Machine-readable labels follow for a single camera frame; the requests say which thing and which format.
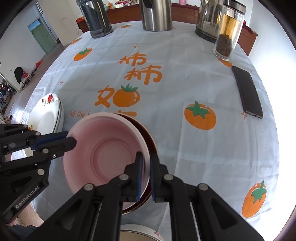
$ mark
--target tiled floor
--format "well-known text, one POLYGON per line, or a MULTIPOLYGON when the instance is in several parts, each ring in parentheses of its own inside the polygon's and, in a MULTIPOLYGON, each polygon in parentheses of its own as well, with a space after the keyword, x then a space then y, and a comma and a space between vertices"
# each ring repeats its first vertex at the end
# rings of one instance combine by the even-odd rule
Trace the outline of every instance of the tiled floor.
POLYGON ((5 112, 5 116, 13 116, 11 120, 12 124, 18 124, 20 121, 22 121, 22 114, 31 97, 31 94, 33 93, 42 76, 45 74, 51 64, 57 59, 57 57, 64 51, 64 49, 64 46, 59 44, 48 55, 44 56, 43 63, 36 70, 35 75, 31 79, 30 83, 21 93, 17 93, 13 96, 5 112))

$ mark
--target glass jar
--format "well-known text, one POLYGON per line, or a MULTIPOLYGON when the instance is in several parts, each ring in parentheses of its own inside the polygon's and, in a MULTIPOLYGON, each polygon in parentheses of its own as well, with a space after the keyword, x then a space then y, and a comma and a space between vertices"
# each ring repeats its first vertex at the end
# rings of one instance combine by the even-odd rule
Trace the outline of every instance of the glass jar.
POLYGON ((239 39, 246 6, 235 0, 224 0, 222 20, 213 53, 220 59, 229 61, 239 39))

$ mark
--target smartphone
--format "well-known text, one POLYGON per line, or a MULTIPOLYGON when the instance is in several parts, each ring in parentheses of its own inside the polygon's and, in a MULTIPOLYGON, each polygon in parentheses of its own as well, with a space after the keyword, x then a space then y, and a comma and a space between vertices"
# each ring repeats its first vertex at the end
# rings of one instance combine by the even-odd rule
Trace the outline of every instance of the smartphone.
POLYGON ((244 112, 262 119, 261 103, 250 73, 236 66, 232 66, 232 71, 237 81, 244 112))

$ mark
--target pink bowl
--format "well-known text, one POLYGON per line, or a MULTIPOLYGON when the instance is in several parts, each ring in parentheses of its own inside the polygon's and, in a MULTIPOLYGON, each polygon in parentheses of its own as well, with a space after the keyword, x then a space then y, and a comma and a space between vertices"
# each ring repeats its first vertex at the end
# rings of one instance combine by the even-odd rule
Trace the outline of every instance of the pink bowl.
MULTIPOLYGON (((68 137, 77 140, 76 147, 63 158, 68 185, 76 193, 87 183, 95 186, 108 183, 134 163, 136 152, 144 156, 141 196, 150 172, 150 155, 144 138, 124 117, 113 113, 95 113, 78 121, 68 137)), ((132 203, 125 203, 123 209, 132 203)))

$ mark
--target tablecloth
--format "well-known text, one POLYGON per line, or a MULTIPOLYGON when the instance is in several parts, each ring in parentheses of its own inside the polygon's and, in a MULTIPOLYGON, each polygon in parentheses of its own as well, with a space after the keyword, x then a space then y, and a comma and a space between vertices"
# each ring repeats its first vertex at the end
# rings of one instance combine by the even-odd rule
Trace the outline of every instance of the tablecloth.
MULTIPOLYGON (((189 184, 207 183, 269 237, 262 217, 273 208, 278 138, 268 95, 242 48, 237 45, 225 63, 213 55, 212 43, 194 33, 193 24, 174 22, 167 32, 144 31, 139 21, 112 27, 113 33, 99 39, 84 33, 56 59, 34 90, 23 119, 47 93, 62 101, 63 130, 95 112, 134 116, 153 136, 169 173, 189 184), (263 119, 244 113, 232 64, 251 74, 263 119), (254 189, 261 194, 252 199, 254 189), (250 202, 255 198, 258 205, 250 202)), ((44 220, 72 196, 60 158, 52 161, 49 183, 33 202, 44 220)), ((171 240, 165 203, 150 198, 122 217, 122 224, 127 223, 148 226, 171 240)))

